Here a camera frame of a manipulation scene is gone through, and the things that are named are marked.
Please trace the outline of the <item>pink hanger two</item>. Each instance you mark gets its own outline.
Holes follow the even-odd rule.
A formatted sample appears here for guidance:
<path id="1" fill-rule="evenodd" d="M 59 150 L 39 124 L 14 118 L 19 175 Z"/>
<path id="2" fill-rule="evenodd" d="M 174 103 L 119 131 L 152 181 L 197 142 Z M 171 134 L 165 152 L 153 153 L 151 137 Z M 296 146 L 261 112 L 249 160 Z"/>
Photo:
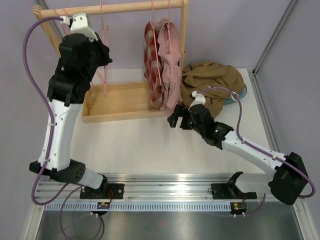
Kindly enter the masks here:
<path id="1" fill-rule="evenodd" d="M 105 22 L 104 22 L 104 14 L 103 14 L 103 1 L 99 1 L 100 6 L 100 20 L 101 20 L 101 30 L 102 30 L 102 42 L 104 44 L 107 43 L 106 41 L 106 29 L 105 29 Z"/>

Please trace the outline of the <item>pink hanger three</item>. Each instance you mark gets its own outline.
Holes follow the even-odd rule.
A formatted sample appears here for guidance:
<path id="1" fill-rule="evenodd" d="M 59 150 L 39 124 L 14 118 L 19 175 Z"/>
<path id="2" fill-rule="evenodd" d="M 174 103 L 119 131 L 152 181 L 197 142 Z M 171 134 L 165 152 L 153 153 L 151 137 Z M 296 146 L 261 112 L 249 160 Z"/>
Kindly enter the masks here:
<path id="1" fill-rule="evenodd" d="M 106 31 L 106 43 L 105 44 L 103 43 L 103 45 L 108 47 L 109 46 L 109 26 L 104 25 L 104 27 Z M 109 63 L 110 63 L 110 60 L 106 58 L 105 61 L 103 62 L 103 74 L 101 74 L 99 70 L 96 71 L 98 78 L 103 83 L 103 93 L 105 98 L 107 97 L 107 78 L 108 78 L 107 66 Z"/>

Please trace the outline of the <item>brown garment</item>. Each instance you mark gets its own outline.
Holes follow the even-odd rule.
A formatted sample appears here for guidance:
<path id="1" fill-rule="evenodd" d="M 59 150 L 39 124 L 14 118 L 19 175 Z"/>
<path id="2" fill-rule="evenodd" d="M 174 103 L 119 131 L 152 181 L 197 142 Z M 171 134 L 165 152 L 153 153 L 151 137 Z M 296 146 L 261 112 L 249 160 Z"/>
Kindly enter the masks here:
<path id="1" fill-rule="evenodd" d="M 189 106 L 192 103 L 192 92 L 209 87 L 222 87 L 241 94 L 246 85 L 239 71 L 230 65 L 201 61 L 183 68 L 180 91 L 184 105 Z M 231 94 L 223 89 L 205 91 L 203 95 L 205 96 L 204 106 L 214 118 L 222 111 L 224 100 L 231 97 Z"/>

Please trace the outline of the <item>red plaid garment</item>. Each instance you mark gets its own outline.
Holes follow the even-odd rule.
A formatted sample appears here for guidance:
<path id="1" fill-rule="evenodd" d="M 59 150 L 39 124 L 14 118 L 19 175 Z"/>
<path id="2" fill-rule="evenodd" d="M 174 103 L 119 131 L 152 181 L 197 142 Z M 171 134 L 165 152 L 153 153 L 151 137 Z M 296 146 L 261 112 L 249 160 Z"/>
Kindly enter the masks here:
<path id="1" fill-rule="evenodd" d="M 158 32 L 155 29 L 155 37 L 157 43 L 157 52 L 159 50 Z M 159 69 L 161 73 L 161 80 L 163 74 L 162 61 L 159 59 Z M 144 77 L 148 82 L 150 91 L 150 101 L 153 107 L 157 110 L 163 111 L 164 107 L 164 86 L 163 82 L 159 84 L 159 77 L 157 71 L 156 53 L 154 45 L 154 37 L 151 21 L 149 21 L 144 29 Z"/>

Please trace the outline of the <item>pink hanger four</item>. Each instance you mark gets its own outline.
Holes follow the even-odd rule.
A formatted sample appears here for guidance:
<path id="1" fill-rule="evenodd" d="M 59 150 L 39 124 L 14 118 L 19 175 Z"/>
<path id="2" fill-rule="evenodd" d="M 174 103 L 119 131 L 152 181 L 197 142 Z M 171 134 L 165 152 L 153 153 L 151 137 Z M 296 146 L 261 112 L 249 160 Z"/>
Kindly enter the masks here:
<path id="1" fill-rule="evenodd" d="M 159 64 L 159 56 L 158 56 L 158 48 L 157 48 L 157 41 L 156 41 L 156 28 L 155 28 L 155 6 L 154 1 L 151 0 L 151 10 L 152 10 L 152 21 L 151 21 L 151 27 L 153 32 L 153 42 L 154 42 L 154 49 L 155 49 L 155 57 L 156 57 L 156 68 L 159 78 L 159 85 L 162 85 L 162 76 L 160 71 L 160 64 Z"/>

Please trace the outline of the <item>pink skirt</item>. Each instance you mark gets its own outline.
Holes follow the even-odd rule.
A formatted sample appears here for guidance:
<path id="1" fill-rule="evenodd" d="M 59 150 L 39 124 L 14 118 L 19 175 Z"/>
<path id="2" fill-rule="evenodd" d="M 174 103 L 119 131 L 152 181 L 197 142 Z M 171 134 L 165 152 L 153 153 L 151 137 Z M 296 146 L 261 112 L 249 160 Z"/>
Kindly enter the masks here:
<path id="1" fill-rule="evenodd" d="M 169 117 L 174 112 L 176 105 L 182 101 L 182 70 L 179 66 L 182 55 L 178 30 L 172 22 L 164 20 L 157 42 L 159 44 L 158 56 L 162 62 L 163 111 Z"/>

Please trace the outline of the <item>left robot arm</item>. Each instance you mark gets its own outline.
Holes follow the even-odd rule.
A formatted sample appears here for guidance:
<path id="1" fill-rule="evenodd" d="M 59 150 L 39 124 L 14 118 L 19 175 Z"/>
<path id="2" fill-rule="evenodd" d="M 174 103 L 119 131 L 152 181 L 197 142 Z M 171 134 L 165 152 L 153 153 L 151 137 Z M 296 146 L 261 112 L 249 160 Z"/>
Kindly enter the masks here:
<path id="1" fill-rule="evenodd" d="M 107 196 L 105 175 L 94 172 L 70 158 L 71 141 L 78 113 L 99 67 L 112 62 L 109 48 L 101 38 L 72 33 L 58 47 L 60 58 L 48 82 L 47 98 L 51 110 L 43 153 L 29 164 L 33 173 L 49 176 L 65 184 L 78 184 L 98 199 Z"/>

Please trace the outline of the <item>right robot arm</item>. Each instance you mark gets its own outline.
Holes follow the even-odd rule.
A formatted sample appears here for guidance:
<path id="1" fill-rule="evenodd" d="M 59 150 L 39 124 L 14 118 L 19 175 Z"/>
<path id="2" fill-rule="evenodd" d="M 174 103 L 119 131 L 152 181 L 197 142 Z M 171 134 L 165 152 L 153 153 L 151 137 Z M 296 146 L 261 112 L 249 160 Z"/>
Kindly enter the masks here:
<path id="1" fill-rule="evenodd" d="M 208 145 L 233 153 L 263 170 L 271 177 L 264 184 L 280 202 L 293 205 L 301 197 L 309 176 L 297 153 L 286 155 L 240 138 L 231 126 L 215 121 L 202 104 L 191 108 L 177 105 L 173 114 L 167 118 L 170 127 L 176 127 L 179 118 L 182 118 L 181 129 L 193 130 Z"/>

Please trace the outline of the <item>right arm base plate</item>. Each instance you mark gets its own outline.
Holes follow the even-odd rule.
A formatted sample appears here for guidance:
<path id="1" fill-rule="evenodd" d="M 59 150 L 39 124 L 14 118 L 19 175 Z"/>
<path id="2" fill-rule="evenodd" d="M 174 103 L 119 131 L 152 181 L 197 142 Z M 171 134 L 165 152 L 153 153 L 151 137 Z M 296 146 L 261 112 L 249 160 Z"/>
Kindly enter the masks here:
<path id="1" fill-rule="evenodd" d="M 207 190 L 214 200 L 256 200 L 255 192 L 244 193 L 234 184 L 212 183 Z"/>

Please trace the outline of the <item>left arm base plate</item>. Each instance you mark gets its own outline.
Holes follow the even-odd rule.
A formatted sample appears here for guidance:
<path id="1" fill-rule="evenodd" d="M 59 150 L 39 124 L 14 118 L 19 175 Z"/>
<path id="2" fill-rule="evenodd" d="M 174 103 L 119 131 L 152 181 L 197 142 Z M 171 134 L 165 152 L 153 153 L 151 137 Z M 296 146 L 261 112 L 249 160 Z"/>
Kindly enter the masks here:
<path id="1" fill-rule="evenodd" d="M 108 183 L 105 190 L 102 188 L 94 189 L 85 186 L 80 191 L 80 199 L 83 200 L 122 200 L 124 196 L 124 187 L 122 183 Z"/>

